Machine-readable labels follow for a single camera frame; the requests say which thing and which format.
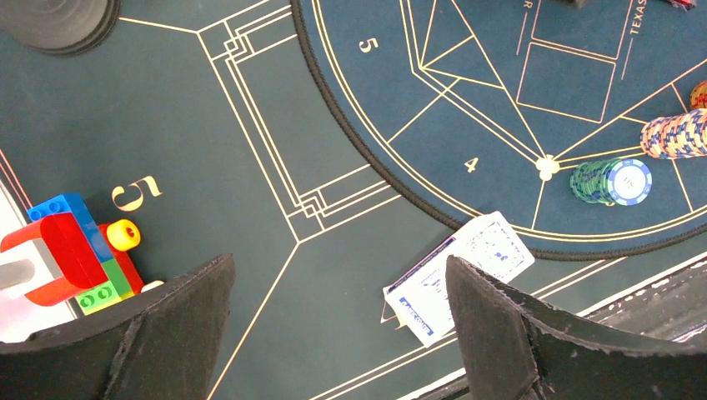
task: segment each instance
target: black trim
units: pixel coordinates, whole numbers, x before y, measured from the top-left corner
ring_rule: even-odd
[[[469,394],[469,381],[466,380],[466,374],[423,394],[415,400],[456,400],[465,394]]]
[[[312,74],[312,78],[317,84],[317,88],[322,93],[322,98],[327,104],[329,111],[332,113],[334,119],[336,119],[338,125],[341,127],[348,140],[351,141],[356,150],[361,153],[366,159],[371,167],[377,172],[390,186],[398,191],[406,200],[415,205],[415,207],[421,209],[427,213],[430,217],[436,219],[437,221],[447,225],[453,230],[458,230],[462,227],[462,223],[456,219],[450,217],[445,212],[439,210],[426,200],[424,200],[419,195],[415,194],[412,189],[407,185],[402,183],[395,175],[388,170],[385,165],[383,165],[371,152],[370,148],[366,145],[363,139],[356,132],[356,129],[351,125],[351,123],[346,118],[341,107],[338,105],[336,99],[334,98],[331,89],[323,77],[322,70],[319,68],[317,63],[317,58],[314,56],[314,50],[312,49],[312,43],[309,41],[309,35],[307,32],[307,27],[304,23],[304,17],[302,14],[302,7],[299,0],[290,0],[292,4],[292,15],[294,20],[294,29],[297,33],[297,39],[299,40],[299,46],[302,48],[302,53],[304,55],[304,60],[307,63],[307,67]],[[695,235],[707,231],[707,223],[697,227],[691,231],[681,233],[680,235],[665,239],[659,242],[645,244],[643,246],[631,247],[625,250],[611,250],[607,252],[553,252],[548,250],[538,250],[531,248],[530,252],[537,258],[543,258],[546,260],[555,261],[595,261],[600,259],[608,258],[621,258],[628,256],[635,256],[642,253],[651,252],[658,250],[660,248],[665,248],[672,246],[673,244],[683,242]]]

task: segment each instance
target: poker table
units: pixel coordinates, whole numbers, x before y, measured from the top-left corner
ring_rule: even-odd
[[[439,221],[458,228],[500,210],[553,259],[634,255],[704,231],[707,160],[653,159],[639,146],[647,121],[686,113],[707,79],[707,45],[694,43],[707,33],[704,10],[552,0],[298,8],[304,52],[334,115]],[[644,202],[603,207],[573,196],[579,163],[621,157],[648,166]]]
[[[68,58],[0,33],[0,178],[21,210],[78,192],[133,220],[145,281],[234,254],[210,398],[400,398],[462,363],[382,288],[473,216],[537,256],[513,286],[582,316],[705,257],[705,160],[638,148],[707,76],[705,10],[561,6],[126,1]],[[571,195],[605,156],[649,166],[646,200]]]

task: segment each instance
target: blue lego brick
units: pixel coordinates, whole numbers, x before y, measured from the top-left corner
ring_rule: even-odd
[[[71,213],[76,218],[76,222],[83,231],[83,236],[91,244],[91,248],[99,262],[105,263],[113,259],[113,253],[108,243],[103,238],[101,231],[98,230],[98,225],[93,221],[93,217],[91,217],[91,213],[88,211],[88,207],[86,207],[80,194],[60,194],[27,210],[29,219],[32,222],[47,215],[58,213]]]

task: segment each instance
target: playing card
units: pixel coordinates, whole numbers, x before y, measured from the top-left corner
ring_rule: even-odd
[[[476,217],[444,240],[383,290],[385,301],[400,322],[425,347],[454,328],[445,280],[450,255],[466,259],[504,283],[535,261],[500,212]]]

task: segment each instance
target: black object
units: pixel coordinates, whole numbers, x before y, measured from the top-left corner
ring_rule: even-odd
[[[70,56],[101,44],[121,0],[0,0],[0,30],[39,52]]]
[[[461,258],[446,275],[472,399],[707,398],[707,348],[576,317]]]
[[[562,3],[568,3],[571,4],[577,8],[582,8],[584,7],[587,3],[589,3],[589,0],[560,0]]]
[[[206,398],[235,279],[222,255],[110,308],[0,344],[3,399]]]

